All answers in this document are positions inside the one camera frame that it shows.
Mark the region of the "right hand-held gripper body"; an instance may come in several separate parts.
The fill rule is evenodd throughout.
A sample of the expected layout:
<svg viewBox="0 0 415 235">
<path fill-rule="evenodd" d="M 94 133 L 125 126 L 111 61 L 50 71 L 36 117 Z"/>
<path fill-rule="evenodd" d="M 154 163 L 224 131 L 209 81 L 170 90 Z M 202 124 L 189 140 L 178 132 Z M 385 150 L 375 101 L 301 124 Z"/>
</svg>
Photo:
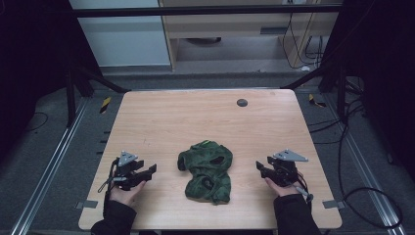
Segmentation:
<svg viewBox="0 0 415 235">
<path fill-rule="evenodd" d="M 271 157 L 277 160 L 272 168 L 275 178 L 271 180 L 281 187 L 289 186 L 299 180 L 296 162 L 308 161 L 308 158 L 289 149 L 275 153 Z"/>
</svg>

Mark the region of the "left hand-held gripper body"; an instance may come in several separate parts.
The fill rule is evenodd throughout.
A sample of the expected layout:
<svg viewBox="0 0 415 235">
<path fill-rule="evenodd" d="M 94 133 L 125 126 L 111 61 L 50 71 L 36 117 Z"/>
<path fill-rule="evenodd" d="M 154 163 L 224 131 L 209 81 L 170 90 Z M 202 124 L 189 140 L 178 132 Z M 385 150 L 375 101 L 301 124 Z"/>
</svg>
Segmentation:
<svg viewBox="0 0 415 235">
<path fill-rule="evenodd" d="M 115 160 L 113 183 L 124 191 L 129 191 L 139 184 L 134 182 L 134 175 L 138 173 L 138 170 L 131 168 L 133 161 L 139 161 L 138 157 L 125 151 L 122 151 Z"/>
</svg>

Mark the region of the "person's right hand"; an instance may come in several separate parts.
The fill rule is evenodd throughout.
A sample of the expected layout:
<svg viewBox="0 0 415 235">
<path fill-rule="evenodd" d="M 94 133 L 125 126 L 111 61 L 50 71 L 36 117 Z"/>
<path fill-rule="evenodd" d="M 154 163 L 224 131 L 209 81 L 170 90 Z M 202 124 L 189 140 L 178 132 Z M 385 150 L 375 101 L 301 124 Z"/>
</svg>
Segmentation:
<svg viewBox="0 0 415 235">
<path fill-rule="evenodd" d="M 285 197 L 289 195 L 299 194 L 300 185 L 296 182 L 294 185 L 289 185 L 286 187 L 281 187 L 274 183 L 270 178 L 266 177 L 264 179 L 266 184 L 275 192 L 277 197 Z"/>
</svg>

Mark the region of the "person's left hand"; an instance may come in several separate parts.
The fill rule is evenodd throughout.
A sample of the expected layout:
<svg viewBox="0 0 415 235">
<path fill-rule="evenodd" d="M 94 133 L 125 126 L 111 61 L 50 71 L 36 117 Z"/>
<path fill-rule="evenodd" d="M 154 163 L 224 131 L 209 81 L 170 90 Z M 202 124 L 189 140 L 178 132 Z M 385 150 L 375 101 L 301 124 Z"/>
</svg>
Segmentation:
<svg viewBox="0 0 415 235">
<path fill-rule="evenodd" d="M 113 187 L 110 194 L 110 200 L 116 201 L 126 206 L 131 207 L 138 197 L 139 193 L 142 191 L 146 185 L 145 181 L 140 182 L 137 186 L 133 187 L 129 191 L 124 191 L 116 186 Z"/>
</svg>

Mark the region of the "green fleece garment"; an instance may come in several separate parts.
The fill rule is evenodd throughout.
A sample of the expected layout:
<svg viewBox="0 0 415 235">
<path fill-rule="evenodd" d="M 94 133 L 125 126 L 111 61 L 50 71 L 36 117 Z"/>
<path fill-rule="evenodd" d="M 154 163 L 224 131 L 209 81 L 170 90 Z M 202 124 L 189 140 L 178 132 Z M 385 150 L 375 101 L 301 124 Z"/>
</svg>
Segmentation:
<svg viewBox="0 0 415 235">
<path fill-rule="evenodd" d="M 187 183 L 185 195 L 195 200 L 211 201 L 213 204 L 230 201 L 231 179 L 228 169 L 233 154 L 223 145 L 210 140 L 192 145 L 181 152 L 177 159 L 180 171 L 188 170 L 192 179 Z"/>
</svg>

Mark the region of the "yellow black striped tape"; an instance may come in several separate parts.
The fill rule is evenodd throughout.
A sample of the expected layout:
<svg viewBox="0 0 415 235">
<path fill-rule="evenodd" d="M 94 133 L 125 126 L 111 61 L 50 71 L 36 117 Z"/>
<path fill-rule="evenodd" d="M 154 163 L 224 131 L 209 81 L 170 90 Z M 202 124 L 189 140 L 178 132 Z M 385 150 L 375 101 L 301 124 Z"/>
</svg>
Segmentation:
<svg viewBox="0 0 415 235">
<path fill-rule="evenodd" d="M 101 106 L 101 108 L 100 108 L 100 111 L 99 111 L 99 113 L 100 113 L 100 114 L 103 114 L 103 113 L 105 113 L 105 112 L 106 112 L 106 110 L 107 110 L 107 108 L 108 108 L 109 103 L 111 102 L 111 100 L 112 100 L 112 97 L 106 97 L 106 98 L 104 99 L 104 101 L 103 101 L 103 103 L 102 103 L 102 106 Z"/>
<path fill-rule="evenodd" d="M 317 107 L 321 107 L 321 108 L 327 107 L 324 102 L 317 102 L 314 99 L 314 96 L 312 94 L 308 94 L 308 102 L 309 102 L 309 104 L 317 106 Z"/>
</svg>

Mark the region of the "white cabinet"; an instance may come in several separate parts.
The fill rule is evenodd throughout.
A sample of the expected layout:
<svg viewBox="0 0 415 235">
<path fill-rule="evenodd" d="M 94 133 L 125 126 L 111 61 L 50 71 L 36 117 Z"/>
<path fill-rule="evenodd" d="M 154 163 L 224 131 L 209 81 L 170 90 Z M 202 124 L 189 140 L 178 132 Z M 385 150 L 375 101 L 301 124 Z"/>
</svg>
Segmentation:
<svg viewBox="0 0 415 235">
<path fill-rule="evenodd" d="M 158 0 L 69 0 L 75 10 L 152 8 Z M 101 68 L 169 66 L 161 17 L 79 18 Z"/>
</svg>

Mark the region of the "grey table bracket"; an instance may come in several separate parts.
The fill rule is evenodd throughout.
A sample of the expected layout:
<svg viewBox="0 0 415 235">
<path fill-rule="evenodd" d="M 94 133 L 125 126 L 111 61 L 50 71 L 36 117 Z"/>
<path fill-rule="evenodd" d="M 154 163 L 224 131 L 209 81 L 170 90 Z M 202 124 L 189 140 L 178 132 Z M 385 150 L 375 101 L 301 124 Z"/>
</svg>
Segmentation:
<svg viewBox="0 0 415 235">
<path fill-rule="evenodd" d="M 84 208 L 95 209 L 97 207 L 97 205 L 98 205 L 97 201 L 86 200 L 86 201 L 82 201 L 82 202 L 77 202 L 75 204 L 75 208 L 78 209 L 78 210 L 82 210 Z"/>
<path fill-rule="evenodd" d="M 323 204 L 325 209 L 336 208 L 338 210 L 341 210 L 341 209 L 344 209 L 346 207 L 344 202 L 337 202 L 335 200 L 323 201 L 322 204 Z"/>
</svg>

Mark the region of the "silver floor rail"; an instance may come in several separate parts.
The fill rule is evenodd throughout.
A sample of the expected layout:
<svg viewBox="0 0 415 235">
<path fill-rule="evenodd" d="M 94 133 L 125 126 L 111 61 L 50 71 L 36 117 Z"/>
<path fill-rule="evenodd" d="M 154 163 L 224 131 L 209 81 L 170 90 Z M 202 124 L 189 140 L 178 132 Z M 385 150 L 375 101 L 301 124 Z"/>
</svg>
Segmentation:
<svg viewBox="0 0 415 235">
<path fill-rule="evenodd" d="M 31 223 L 37 215 L 37 212 L 48 192 L 50 185 L 55 178 L 55 175 L 61 165 L 61 162 L 66 155 L 68 147 L 72 138 L 82 121 L 85 110 L 90 103 L 89 98 L 81 98 L 79 107 L 75 110 L 75 117 L 72 124 L 65 129 L 65 132 L 60 139 L 49 163 L 42 173 L 33 193 L 31 194 L 23 212 L 11 229 L 10 235 L 26 235 Z"/>
<path fill-rule="evenodd" d="M 404 219 L 403 211 L 397 202 L 383 191 L 378 179 L 370 169 L 368 163 L 364 160 L 363 155 L 350 131 L 349 115 L 361 109 L 361 105 L 355 106 L 355 100 L 351 102 L 340 114 L 337 111 L 337 100 L 332 95 L 323 95 L 327 107 L 333 117 L 337 120 L 336 125 L 341 131 L 341 138 L 338 149 L 338 180 L 340 191 L 342 193 L 342 202 L 356 216 L 366 223 L 384 229 L 389 235 L 407 235 L 402 222 Z M 356 170 L 362 180 L 363 185 L 357 186 L 351 190 L 345 190 L 342 175 L 342 152 L 346 148 L 349 157 L 354 163 Z M 377 223 L 370 220 L 357 206 L 350 202 L 350 198 L 358 193 L 367 193 L 373 206 L 375 207 L 381 222 Z"/>
</svg>

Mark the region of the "black horizontal frame bar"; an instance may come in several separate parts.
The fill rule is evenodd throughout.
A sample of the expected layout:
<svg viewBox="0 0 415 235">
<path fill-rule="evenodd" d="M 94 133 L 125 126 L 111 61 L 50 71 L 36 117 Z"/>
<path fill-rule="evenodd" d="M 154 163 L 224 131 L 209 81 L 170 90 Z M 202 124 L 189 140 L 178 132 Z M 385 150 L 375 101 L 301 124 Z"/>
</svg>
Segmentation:
<svg viewBox="0 0 415 235">
<path fill-rule="evenodd" d="M 286 14 L 286 13 L 333 13 L 333 12 L 339 12 L 342 9 L 342 7 L 343 7 L 342 4 L 241 5 L 241 6 L 84 9 L 84 10 L 72 10 L 71 13 L 78 18 Z"/>
</svg>

